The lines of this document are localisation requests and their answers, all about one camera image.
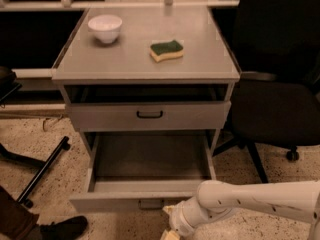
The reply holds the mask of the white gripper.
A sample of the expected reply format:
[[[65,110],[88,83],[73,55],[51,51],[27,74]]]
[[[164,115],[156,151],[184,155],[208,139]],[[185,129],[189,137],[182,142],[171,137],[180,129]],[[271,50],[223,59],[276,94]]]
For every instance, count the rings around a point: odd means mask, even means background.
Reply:
[[[226,220],[237,212],[236,208],[224,207],[220,201],[205,207],[196,197],[164,206],[162,210],[169,216],[170,230],[165,230],[160,240],[180,240],[180,237],[191,236],[201,225]]]

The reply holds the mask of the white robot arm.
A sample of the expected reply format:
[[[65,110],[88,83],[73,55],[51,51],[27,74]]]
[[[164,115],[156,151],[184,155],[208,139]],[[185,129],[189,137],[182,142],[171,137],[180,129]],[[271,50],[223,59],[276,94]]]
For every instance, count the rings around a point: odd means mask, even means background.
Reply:
[[[160,240],[180,240],[200,225],[233,216],[237,208],[309,223],[308,240],[320,240],[319,180],[250,185],[204,181],[192,198],[163,208],[170,229]]]

